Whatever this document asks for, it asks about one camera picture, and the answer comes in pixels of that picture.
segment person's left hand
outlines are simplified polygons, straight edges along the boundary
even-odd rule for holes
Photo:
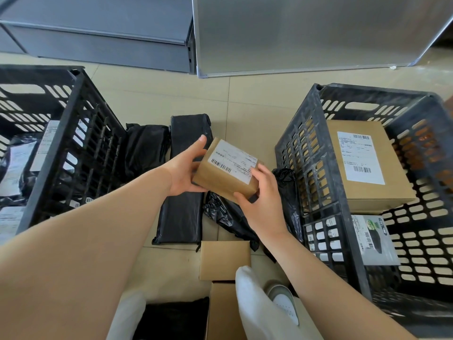
[[[203,149],[205,145],[206,136],[201,135],[189,148],[161,166],[171,175],[170,196],[183,192],[207,192],[207,189],[192,183],[193,173],[200,165],[199,162],[193,162],[193,160],[206,154],[206,149]]]

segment barcode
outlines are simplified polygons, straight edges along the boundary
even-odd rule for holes
[[[367,135],[354,135],[353,134],[353,136],[354,136],[354,138],[361,138],[362,140],[369,140],[370,139],[370,137],[367,136]]]
[[[366,241],[368,242],[368,248],[374,249],[373,240],[371,240],[371,235],[369,232],[365,232]]]
[[[371,173],[371,168],[368,167],[360,167],[360,166],[352,166],[356,172],[362,173]]]
[[[222,163],[220,163],[220,162],[218,162],[218,161],[216,161],[214,159],[211,160],[211,163],[215,164],[216,166],[218,166],[219,168],[223,169],[224,171],[231,173],[231,168],[230,167],[228,167],[228,166],[226,166],[226,165],[224,165],[224,164],[222,164]]]

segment forearm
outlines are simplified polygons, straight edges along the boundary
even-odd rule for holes
[[[289,233],[262,239],[325,340],[415,339]]]
[[[105,339],[170,186],[155,169],[0,247],[2,338]]]

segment black plastic package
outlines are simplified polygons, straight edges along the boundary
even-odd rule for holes
[[[203,340],[208,310],[209,297],[193,302],[147,304],[132,339]]]
[[[241,207],[214,192],[206,194],[204,213],[236,237],[250,241],[250,248],[256,251],[260,246],[258,235],[250,228]]]
[[[206,149],[213,140],[207,114],[172,116],[170,132],[170,158],[189,148],[201,135],[207,137]],[[152,244],[201,243],[203,197],[204,193],[200,192],[167,197],[160,208],[157,233]]]
[[[40,133],[25,133],[14,136],[9,142],[0,161],[0,206],[26,205],[23,190],[40,136]]]
[[[165,163],[170,147],[170,130],[165,125],[126,124],[123,142],[124,171],[127,181]]]
[[[280,168],[274,169],[272,173],[277,179],[286,227],[300,243],[303,243],[302,213],[294,171],[289,168]]]

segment hand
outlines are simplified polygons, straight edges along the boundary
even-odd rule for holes
[[[275,176],[262,164],[258,164],[258,169],[252,168],[251,173],[260,186],[257,201],[252,204],[241,193],[234,193],[250,227],[261,241],[289,234]]]
[[[203,149],[205,145],[206,136],[201,135],[189,148],[161,166],[171,175],[171,187],[168,195],[176,196],[183,192],[207,192],[207,189],[192,183],[193,172],[200,165],[199,162],[193,162],[193,160],[206,154],[206,149]]]

